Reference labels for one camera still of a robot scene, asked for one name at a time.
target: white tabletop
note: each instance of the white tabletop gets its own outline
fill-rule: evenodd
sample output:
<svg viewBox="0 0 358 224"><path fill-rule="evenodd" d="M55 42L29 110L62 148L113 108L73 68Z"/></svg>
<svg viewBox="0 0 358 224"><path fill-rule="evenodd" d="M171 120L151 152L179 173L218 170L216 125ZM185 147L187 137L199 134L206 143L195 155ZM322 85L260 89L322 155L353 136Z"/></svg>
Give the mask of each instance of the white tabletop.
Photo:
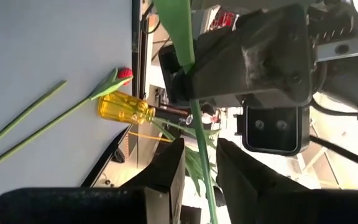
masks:
<svg viewBox="0 0 358 224"><path fill-rule="evenodd" d="M0 0L0 130L68 81L0 141L0 154L86 97L114 67L131 67L131 10L129 0ZM126 126L99 118L95 101L84 105L0 165L0 194L79 186Z"/></svg>

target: green stick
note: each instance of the green stick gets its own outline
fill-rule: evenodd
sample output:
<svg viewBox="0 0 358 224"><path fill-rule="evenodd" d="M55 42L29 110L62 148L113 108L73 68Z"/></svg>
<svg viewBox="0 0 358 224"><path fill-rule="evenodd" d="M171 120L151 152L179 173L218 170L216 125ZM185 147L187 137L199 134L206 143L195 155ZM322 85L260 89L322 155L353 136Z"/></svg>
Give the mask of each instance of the green stick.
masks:
<svg viewBox="0 0 358 224"><path fill-rule="evenodd" d="M54 93L56 93L61 87L66 84L66 80L62 80L52 87L48 92L43 94L40 98L35 100L29 107L27 107L21 114L19 114L13 121L11 121L5 128L0 131L0 139L4 137L12 128L14 128L19 122L21 122L27 115L40 106L45 100L49 99Z"/></svg>
<svg viewBox="0 0 358 224"><path fill-rule="evenodd" d="M50 127L52 127L53 125L55 125L56 123L58 123L59 121L61 121L63 118L65 118L66 116L68 116L71 112L73 112L74 110L80 108L81 106L83 106L85 103L89 102L90 99L87 97L84 100L81 100L79 103L77 103L76 105L74 105L73 107L71 107L70 109L66 110L64 113L62 113L60 116L58 116L57 118L55 118L53 121L49 122L47 125L45 125L44 127L38 129L38 131L36 131L35 133L33 133L32 135L30 135L29 137L27 137L25 140L21 141L19 144L16 144L14 147L10 148L8 151L4 152L3 154L0 155L0 163L2 161L4 161L5 159L7 159L9 156L13 155L15 152L17 152L19 149L21 149L23 146L25 146L27 143L31 142L32 140L34 140L36 137L40 136L42 133L44 133L46 130L48 130Z"/></svg>

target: gray panel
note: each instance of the gray panel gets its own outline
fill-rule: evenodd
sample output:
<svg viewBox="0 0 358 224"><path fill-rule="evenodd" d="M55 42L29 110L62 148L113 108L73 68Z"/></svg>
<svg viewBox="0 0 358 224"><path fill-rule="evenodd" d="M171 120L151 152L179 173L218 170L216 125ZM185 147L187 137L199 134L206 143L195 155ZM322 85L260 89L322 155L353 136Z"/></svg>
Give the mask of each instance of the gray panel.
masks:
<svg viewBox="0 0 358 224"><path fill-rule="evenodd" d="M84 98L114 67L131 67L131 1L0 0L0 129L61 79L68 83L0 141L0 153ZM130 93L131 86L122 90ZM0 194L79 186L127 125L91 102L0 165Z"/></svg>

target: white table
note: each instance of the white table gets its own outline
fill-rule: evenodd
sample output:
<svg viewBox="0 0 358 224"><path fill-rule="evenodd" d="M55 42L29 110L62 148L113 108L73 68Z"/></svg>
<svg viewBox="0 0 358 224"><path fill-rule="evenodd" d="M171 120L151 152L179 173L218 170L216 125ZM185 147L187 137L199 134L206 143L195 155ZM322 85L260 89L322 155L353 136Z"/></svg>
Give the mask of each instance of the white table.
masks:
<svg viewBox="0 0 358 224"><path fill-rule="evenodd" d="M66 86L0 141L0 154L131 67L131 1L0 0L0 129L61 79ZM131 86L121 89L131 93ZM88 103L0 165L0 194L77 187L126 124Z"/></svg>

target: black cable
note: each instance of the black cable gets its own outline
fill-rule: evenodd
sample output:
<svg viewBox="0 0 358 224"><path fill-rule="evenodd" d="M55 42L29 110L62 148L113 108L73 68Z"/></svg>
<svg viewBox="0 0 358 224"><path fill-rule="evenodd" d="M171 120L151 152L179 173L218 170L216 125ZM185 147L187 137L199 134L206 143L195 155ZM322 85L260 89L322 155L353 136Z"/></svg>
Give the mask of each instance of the black cable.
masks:
<svg viewBox="0 0 358 224"><path fill-rule="evenodd" d="M145 33L145 34L152 34L152 33L154 33L155 31L157 31L157 29L158 29L158 28L160 27L160 25L161 25L161 21L159 21L152 31L147 31L147 30L145 30L145 29L146 29L145 23L146 23L147 17L148 17L149 14L152 12L153 7L154 7L154 3L152 2L152 3L148 6L148 8L146 9L146 11L144 12L144 14L143 14L143 16L142 16L142 20L140 20L140 28L142 29L142 32Z"/></svg>
<svg viewBox="0 0 358 224"><path fill-rule="evenodd" d="M310 101L310 106L314 107L316 110L332 116L357 116L358 112L343 112L343 111L334 111L327 109L321 105L319 105L316 100L312 97Z"/></svg>
<svg viewBox="0 0 358 224"><path fill-rule="evenodd" d="M355 163L358 164L358 155L354 154L353 152L348 151L347 149L342 148L341 146L335 145L329 141L324 139L318 138L316 136L310 136L310 141L319 144L320 146L326 147L327 149L335 152Z"/></svg>

